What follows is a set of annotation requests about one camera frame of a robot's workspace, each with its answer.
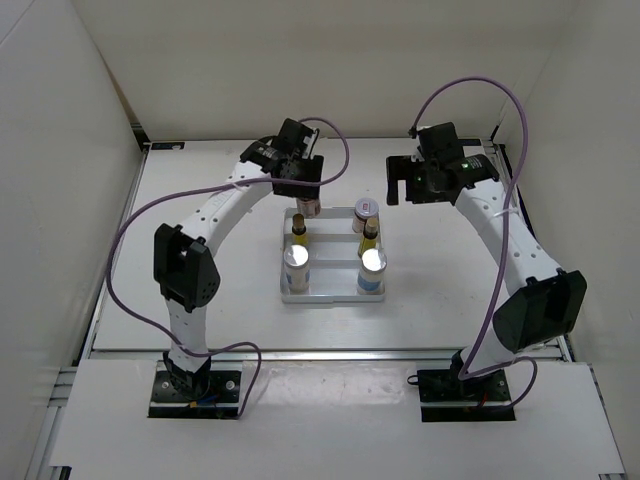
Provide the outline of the brown spice jar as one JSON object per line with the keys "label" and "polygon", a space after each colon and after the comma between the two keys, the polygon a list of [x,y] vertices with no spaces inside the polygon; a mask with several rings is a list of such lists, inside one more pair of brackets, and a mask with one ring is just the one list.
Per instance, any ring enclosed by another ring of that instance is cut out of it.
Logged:
{"label": "brown spice jar", "polygon": [[297,198],[296,206],[298,212],[305,218],[316,218],[321,213],[320,199]]}
{"label": "brown spice jar", "polygon": [[359,198],[353,210],[352,230],[362,233],[366,222],[371,218],[379,217],[379,205],[376,200],[369,197]]}

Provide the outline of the silver lid blue bottle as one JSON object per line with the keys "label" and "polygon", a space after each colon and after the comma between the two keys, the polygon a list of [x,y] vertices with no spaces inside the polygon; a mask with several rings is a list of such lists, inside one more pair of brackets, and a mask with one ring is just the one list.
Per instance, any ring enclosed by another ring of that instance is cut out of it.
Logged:
{"label": "silver lid blue bottle", "polygon": [[384,274],[387,268],[385,253],[377,248],[366,250],[361,256],[357,276],[357,290],[362,295],[382,295],[385,291]]}

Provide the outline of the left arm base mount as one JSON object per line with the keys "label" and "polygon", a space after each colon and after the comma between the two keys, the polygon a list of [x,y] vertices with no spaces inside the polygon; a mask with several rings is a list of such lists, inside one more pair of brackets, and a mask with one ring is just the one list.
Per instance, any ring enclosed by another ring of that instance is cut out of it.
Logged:
{"label": "left arm base mount", "polygon": [[151,419],[237,420],[244,383],[241,363],[214,363],[204,392],[183,394],[171,383],[170,374],[158,365],[154,375],[147,417]]}

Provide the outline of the silver lid white bottle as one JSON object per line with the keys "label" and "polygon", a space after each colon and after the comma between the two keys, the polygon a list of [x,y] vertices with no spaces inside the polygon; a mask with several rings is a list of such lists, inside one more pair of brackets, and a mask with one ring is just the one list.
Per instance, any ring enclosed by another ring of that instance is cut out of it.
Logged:
{"label": "silver lid white bottle", "polygon": [[305,246],[289,245],[283,253],[285,280],[291,292],[301,293],[309,288],[309,252]]}

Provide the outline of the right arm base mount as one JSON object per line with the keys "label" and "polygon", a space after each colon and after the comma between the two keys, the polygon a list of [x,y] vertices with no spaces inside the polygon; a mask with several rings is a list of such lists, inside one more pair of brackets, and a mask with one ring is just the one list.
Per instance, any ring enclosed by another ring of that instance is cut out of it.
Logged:
{"label": "right arm base mount", "polygon": [[450,370],[418,370],[407,383],[418,388],[423,423],[516,420],[503,370],[467,382],[460,382]]}

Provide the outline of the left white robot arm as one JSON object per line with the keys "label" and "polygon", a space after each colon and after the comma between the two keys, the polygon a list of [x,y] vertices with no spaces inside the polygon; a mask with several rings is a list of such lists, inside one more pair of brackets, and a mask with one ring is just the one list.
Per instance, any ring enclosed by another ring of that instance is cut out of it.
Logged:
{"label": "left white robot arm", "polygon": [[206,306],[216,295],[220,275],[214,257],[231,230],[270,193],[305,200],[319,198],[317,187],[288,182],[321,180],[324,158],[312,153],[318,131],[287,119],[270,140],[256,140],[241,153],[225,184],[193,214],[154,234],[153,277],[159,284],[174,339],[163,355],[174,387],[188,400],[206,395],[210,358],[206,346]]}

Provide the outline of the yellow label bottle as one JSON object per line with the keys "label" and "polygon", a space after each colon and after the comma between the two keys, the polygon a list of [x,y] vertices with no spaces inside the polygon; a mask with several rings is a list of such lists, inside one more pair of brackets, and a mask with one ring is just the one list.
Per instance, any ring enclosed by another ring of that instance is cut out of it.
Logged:
{"label": "yellow label bottle", "polygon": [[358,256],[362,257],[363,254],[369,250],[374,249],[377,246],[379,236],[379,220],[377,217],[372,217],[366,220],[362,236],[358,247]]}
{"label": "yellow label bottle", "polygon": [[292,244],[307,247],[308,236],[305,218],[302,214],[296,213],[292,217]]}

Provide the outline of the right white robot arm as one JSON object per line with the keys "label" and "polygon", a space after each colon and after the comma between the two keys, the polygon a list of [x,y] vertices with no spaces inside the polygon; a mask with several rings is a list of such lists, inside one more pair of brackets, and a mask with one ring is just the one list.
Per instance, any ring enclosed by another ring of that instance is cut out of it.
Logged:
{"label": "right white robot arm", "polygon": [[484,389],[485,376],[574,329],[587,282],[545,252],[512,208],[492,162],[484,154],[466,155],[452,123],[421,128],[417,138],[414,154],[386,160],[387,204],[453,205],[496,262],[497,287],[508,292],[506,301],[490,301],[478,338],[452,362],[450,390],[470,400]]}

